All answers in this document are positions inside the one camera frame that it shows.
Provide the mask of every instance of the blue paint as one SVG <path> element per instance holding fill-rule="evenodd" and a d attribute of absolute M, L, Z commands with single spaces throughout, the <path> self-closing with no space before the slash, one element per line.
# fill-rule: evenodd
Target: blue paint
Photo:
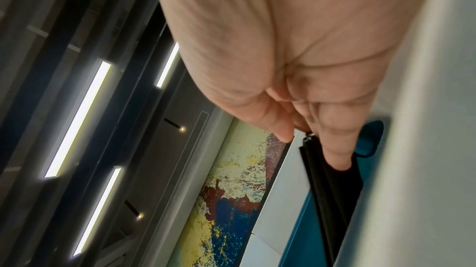
<path fill-rule="evenodd" d="M 236 208 L 236 202 L 222 198 L 216 203 L 215 224 L 212 226 L 212 247 L 218 267 L 234 266 L 246 234 L 253 226 L 257 210 L 251 214 Z"/>

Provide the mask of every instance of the hand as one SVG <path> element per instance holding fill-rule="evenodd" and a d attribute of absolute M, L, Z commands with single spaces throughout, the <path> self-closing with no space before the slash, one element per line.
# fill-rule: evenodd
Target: hand
<path fill-rule="evenodd" d="M 392 55 L 424 0 L 160 0 L 198 88 L 239 119 L 319 136 L 351 165 Z"/>

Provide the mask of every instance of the fluorescent light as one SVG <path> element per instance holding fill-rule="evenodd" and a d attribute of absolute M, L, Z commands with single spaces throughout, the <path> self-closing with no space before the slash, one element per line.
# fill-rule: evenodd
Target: fluorescent light
<path fill-rule="evenodd" d="M 165 64 L 165 68 L 162 71 L 162 74 L 160 74 L 159 81 L 156 84 L 158 88 L 162 88 L 165 78 L 167 77 L 167 74 L 170 71 L 170 67 L 172 67 L 172 63 L 174 62 L 174 59 L 177 56 L 178 52 L 179 52 L 179 43 L 175 43 L 172 53 L 170 53 L 169 60 L 167 60 L 167 63 Z"/>
<path fill-rule="evenodd" d="M 106 201 L 109 198 L 109 194 L 111 193 L 114 187 L 114 184 L 119 178 L 119 174 L 121 170 L 122 168 L 114 169 L 113 175 L 109 179 L 108 185 L 106 186 L 106 189 L 104 190 L 103 195 L 101 196 L 101 199 L 99 200 L 98 206 L 94 210 L 91 220 L 89 220 L 88 226 L 86 227 L 86 230 L 84 231 L 83 236 L 81 237 L 81 240 L 79 241 L 78 247 L 76 247 L 76 250 L 74 251 L 73 256 L 76 256 L 83 252 L 84 246 L 86 245 L 86 242 L 88 241 L 89 235 L 91 235 L 91 231 L 93 230 L 94 225 L 98 221 L 99 215 L 101 214 L 101 211 L 103 210 L 104 205 L 106 204 Z"/>
<path fill-rule="evenodd" d="M 71 148 L 71 145 L 73 144 L 73 141 L 76 138 L 76 135 L 78 134 L 78 131 L 81 128 L 81 125 L 83 124 L 84 119 L 86 118 L 86 115 L 88 114 L 88 111 L 93 104 L 94 98 L 98 94 L 99 88 L 101 87 L 104 78 L 108 74 L 110 67 L 111 65 L 105 61 L 103 61 L 99 66 L 98 72 L 96 73 L 96 76 L 94 76 L 93 82 L 91 82 L 88 92 L 84 96 L 84 99 L 81 102 L 76 115 L 74 116 L 73 122 L 71 122 L 71 125 L 69 126 L 68 131 L 66 132 L 66 135 L 64 136 L 63 141 L 61 142 L 61 145 L 59 146 L 58 151 L 56 152 L 55 157 L 48 168 L 48 171 L 46 172 L 45 178 L 56 177 L 58 175 L 61 165 L 63 164 L 64 159 L 66 158 L 66 155 L 68 154 L 69 149 Z"/>

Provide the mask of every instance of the ceiling light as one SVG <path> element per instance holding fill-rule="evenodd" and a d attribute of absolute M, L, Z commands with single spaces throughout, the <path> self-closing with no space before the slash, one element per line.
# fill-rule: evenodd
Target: ceiling light
<path fill-rule="evenodd" d="M 68 131 L 66 132 L 66 135 L 64 136 L 63 141 L 61 142 L 58 151 L 53 158 L 53 161 L 46 172 L 45 178 L 56 177 L 58 175 L 61 165 L 63 164 L 64 159 L 66 158 L 66 155 L 68 154 L 69 149 L 71 148 L 71 145 L 73 144 L 73 141 L 76 138 L 76 135 L 78 134 L 78 131 L 81 128 L 81 125 L 83 124 L 84 119 L 86 118 L 86 115 L 91 108 L 91 105 L 93 104 L 93 101 L 98 94 L 99 88 L 104 82 L 110 67 L 111 65 L 105 61 L 103 61 L 99 66 L 99 69 L 94 76 L 93 82 L 91 82 L 91 85 L 89 86 L 89 89 L 84 96 L 84 99 L 81 102 L 81 105 L 79 106 L 73 121 L 69 125 Z"/>
<path fill-rule="evenodd" d="M 81 240 L 79 240 L 79 244 L 76 247 L 76 250 L 74 251 L 73 256 L 76 256 L 83 252 L 84 246 L 86 245 L 86 242 L 88 241 L 88 238 L 91 235 L 91 232 L 94 226 L 96 225 L 96 222 L 98 221 L 101 211 L 103 210 L 107 200 L 109 199 L 109 195 L 111 194 L 111 191 L 114 188 L 115 183 L 117 182 L 121 171 L 122 171 L 122 168 L 114 169 L 114 172 L 111 178 L 109 179 L 108 185 L 106 186 L 103 192 L 103 195 L 101 196 L 101 199 L 99 200 L 99 203 L 96 206 L 96 209 L 94 210 L 94 213 L 91 219 L 89 220 L 88 226 L 86 227 L 86 230 L 84 231 L 83 236 L 81 237 Z"/>
<path fill-rule="evenodd" d="M 162 88 L 165 78 L 167 77 L 167 74 L 169 73 L 170 68 L 172 67 L 172 63 L 174 62 L 178 52 L 179 52 L 179 43 L 175 43 L 175 46 L 172 49 L 172 53 L 170 53 L 169 59 L 167 60 L 164 70 L 162 71 L 162 74 L 160 74 L 159 81 L 156 84 L 158 88 Z"/>

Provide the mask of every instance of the colorful mural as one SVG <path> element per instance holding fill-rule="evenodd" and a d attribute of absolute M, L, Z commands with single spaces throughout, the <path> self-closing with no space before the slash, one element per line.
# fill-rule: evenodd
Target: colorful mural
<path fill-rule="evenodd" d="M 233 121 L 168 267 L 232 267 L 285 144 Z"/>

